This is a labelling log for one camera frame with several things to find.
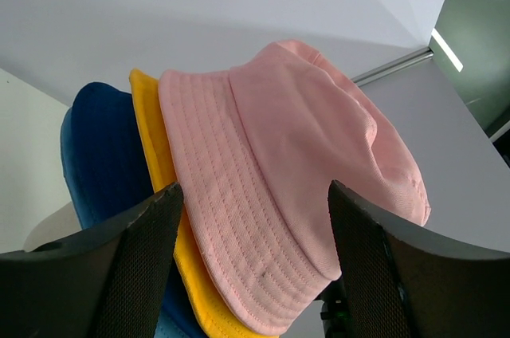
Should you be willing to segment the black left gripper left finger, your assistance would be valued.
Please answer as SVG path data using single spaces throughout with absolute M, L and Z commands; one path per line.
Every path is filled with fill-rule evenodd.
M 173 183 L 101 224 L 1 255 L 3 337 L 153 337 L 183 208 Z

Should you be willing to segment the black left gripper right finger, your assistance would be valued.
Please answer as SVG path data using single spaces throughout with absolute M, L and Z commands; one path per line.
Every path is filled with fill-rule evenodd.
M 509 254 L 460 242 L 334 180 L 328 208 L 354 337 L 507 337 Z

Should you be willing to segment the light blue bucket hat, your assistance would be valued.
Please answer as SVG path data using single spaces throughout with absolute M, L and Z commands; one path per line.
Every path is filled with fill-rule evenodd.
M 84 192 L 82 183 L 80 182 L 77 163 L 75 162 L 76 153 L 73 146 L 72 137 L 72 109 L 70 108 L 63 119 L 61 125 L 61 163 L 63 167 L 63 175 L 67 188 L 75 208 L 76 216 L 79 220 L 81 228 L 88 229 L 100 223 L 93 210 L 91 202 Z M 155 337 L 186 337 L 186 334 L 175 324 L 175 322 L 164 312 L 159 314 L 158 324 L 156 325 Z

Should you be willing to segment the mannequin head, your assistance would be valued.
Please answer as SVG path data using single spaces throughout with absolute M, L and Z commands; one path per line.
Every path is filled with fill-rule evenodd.
M 24 251 L 33 251 L 39 246 L 65 238 L 81 231 L 77 213 L 71 202 L 39 222 L 29 233 L 23 245 Z

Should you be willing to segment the dark blue bucket hat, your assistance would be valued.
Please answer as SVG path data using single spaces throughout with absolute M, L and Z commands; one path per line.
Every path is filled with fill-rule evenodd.
M 162 190 L 151 185 L 131 94 L 92 82 L 77 93 L 71 109 L 75 162 L 98 224 Z M 177 307 L 188 304 L 173 258 L 160 312 L 182 330 L 190 316 L 182 317 Z

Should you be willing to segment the yellow bucket hat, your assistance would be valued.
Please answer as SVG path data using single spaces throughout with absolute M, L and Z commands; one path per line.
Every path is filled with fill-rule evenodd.
M 136 123 L 155 191 L 177 181 L 171 147 L 159 104 L 159 81 L 138 69 L 129 75 Z M 259 337 L 240 322 L 216 290 L 202 261 L 186 212 L 182 213 L 174 252 L 184 300 L 178 306 L 182 317 L 190 316 L 182 330 L 192 337 Z

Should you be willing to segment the pink bucket hat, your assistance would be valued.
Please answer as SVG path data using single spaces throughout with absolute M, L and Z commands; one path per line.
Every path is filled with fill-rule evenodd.
M 334 280 L 333 180 L 418 225 L 430 205 L 392 123 L 317 49 L 273 42 L 226 71 L 167 70 L 160 108 L 194 239 L 216 290 L 278 336 Z

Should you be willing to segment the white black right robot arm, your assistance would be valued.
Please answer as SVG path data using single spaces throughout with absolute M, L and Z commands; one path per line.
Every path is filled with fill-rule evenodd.
M 320 319 L 326 338 L 348 338 L 352 336 L 350 313 L 343 278 L 332 281 L 316 298 L 322 301 Z

